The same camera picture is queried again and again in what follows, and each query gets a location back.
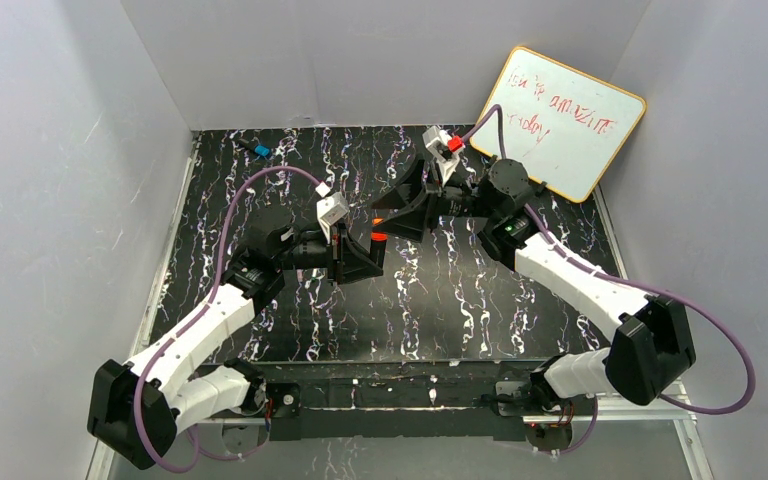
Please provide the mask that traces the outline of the blue pen cap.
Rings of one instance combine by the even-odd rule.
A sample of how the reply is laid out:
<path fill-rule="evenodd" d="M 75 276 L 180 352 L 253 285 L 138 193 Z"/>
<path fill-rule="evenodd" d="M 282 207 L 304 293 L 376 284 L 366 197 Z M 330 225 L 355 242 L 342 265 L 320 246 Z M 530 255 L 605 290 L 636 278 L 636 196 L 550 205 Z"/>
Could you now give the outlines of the blue pen cap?
<path fill-rule="evenodd" d="M 260 157 L 268 158 L 271 156 L 271 150 L 263 145 L 254 147 L 254 153 Z"/>

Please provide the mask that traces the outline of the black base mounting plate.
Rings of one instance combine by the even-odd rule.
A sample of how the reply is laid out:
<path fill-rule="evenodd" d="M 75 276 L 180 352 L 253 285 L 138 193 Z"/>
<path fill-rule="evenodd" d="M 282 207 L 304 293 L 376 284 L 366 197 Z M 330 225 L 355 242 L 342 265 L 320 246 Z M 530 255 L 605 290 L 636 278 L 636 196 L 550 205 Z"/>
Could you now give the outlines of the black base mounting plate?
<path fill-rule="evenodd" d="M 551 403 L 532 390 L 534 360 L 265 362 L 274 441 L 489 437 L 564 448 L 595 401 Z"/>

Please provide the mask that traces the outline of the black orange highlighter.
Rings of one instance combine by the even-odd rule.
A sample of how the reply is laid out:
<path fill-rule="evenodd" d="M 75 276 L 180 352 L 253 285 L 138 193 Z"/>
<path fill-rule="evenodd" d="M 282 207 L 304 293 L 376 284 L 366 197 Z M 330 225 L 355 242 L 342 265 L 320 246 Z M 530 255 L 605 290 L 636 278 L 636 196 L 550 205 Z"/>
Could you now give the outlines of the black orange highlighter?
<path fill-rule="evenodd" d="M 380 268 L 384 265 L 388 235 L 379 232 L 377 226 L 384 221 L 383 218 L 374 218 L 372 221 L 372 231 L 370 234 L 370 258 Z"/>

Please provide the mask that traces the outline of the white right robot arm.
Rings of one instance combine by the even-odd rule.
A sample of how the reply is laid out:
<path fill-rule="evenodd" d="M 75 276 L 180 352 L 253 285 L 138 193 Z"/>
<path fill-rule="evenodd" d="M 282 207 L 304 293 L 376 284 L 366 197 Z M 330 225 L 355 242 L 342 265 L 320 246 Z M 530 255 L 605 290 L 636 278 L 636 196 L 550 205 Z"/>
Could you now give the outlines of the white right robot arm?
<path fill-rule="evenodd" d="M 442 217 L 485 219 L 478 238 L 487 255 L 559 296 L 608 342 L 541 364 L 529 375 L 524 399 L 549 409 L 579 395 L 614 393 L 650 404 L 696 361 L 685 307 L 664 294 L 610 281 L 536 218 L 529 206 L 534 196 L 526 169 L 515 160 L 495 160 L 477 183 L 457 179 L 448 185 L 438 166 L 418 157 L 372 202 L 372 208 L 393 213 L 373 230 L 420 241 Z"/>

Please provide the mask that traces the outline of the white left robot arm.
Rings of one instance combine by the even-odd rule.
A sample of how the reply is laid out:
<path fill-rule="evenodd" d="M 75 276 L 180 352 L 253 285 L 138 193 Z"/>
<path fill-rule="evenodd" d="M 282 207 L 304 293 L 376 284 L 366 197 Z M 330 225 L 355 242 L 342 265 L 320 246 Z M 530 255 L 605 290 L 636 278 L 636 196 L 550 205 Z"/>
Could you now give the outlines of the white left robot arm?
<path fill-rule="evenodd" d="M 363 247 L 339 220 L 326 228 L 294 224 L 252 231 L 219 284 L 159 340 L 123 363 L 96 371 L 87 431 L 140 470 L 160 464 L 176 437 L 222 411 L 268 421 L 283 392 L 252 363 L 228 360 L 206 375 L 207 357 L 271 305 L 288 270 L 323 269 L 349 284 L 383 274 L 388 236 L 373 231 Z"/>

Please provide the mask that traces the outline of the aluminium rail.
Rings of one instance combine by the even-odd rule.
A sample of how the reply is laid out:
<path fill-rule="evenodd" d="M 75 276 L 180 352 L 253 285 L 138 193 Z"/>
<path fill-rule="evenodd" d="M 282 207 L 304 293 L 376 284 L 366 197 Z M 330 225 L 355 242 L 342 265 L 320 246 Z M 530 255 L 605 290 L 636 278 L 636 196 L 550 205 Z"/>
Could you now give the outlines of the aluminium rail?
<path fill-rule="evenodd" d="M 666 393 L 676 395 L 679 400 L 689 401 L 681 380 L 673 382 Z M 597 394 L 594 398 L 579 396 L 571 399 L 572 422 L 587 423 L 591 420 L 594 405 L 598 407 L 598 418 L 601 421 L 643 421 L 643 420 L 696 420 L 696 414 L 672 405 L 662 399 L 655 399 L 646 406 L 629 402 L 618 394 Z M 560 413 L 537 410 L 518 414 L 523 423 L 556 423 Z"/>

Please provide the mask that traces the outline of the yellow-framed whiteboard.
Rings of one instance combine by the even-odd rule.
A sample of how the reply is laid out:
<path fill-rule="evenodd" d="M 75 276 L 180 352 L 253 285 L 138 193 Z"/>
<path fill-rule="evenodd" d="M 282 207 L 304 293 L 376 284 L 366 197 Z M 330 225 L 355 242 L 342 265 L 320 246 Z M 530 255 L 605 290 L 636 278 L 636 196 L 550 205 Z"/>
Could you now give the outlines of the yellow-framed whiteboard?
<path fill-rule="evenodd" d="M 642 97 L 526 47 L 511 51 L 486 105 L 502 113 L 470 146 L 519 161 L 575 203 L 590 197 L 647 109 Z"/>

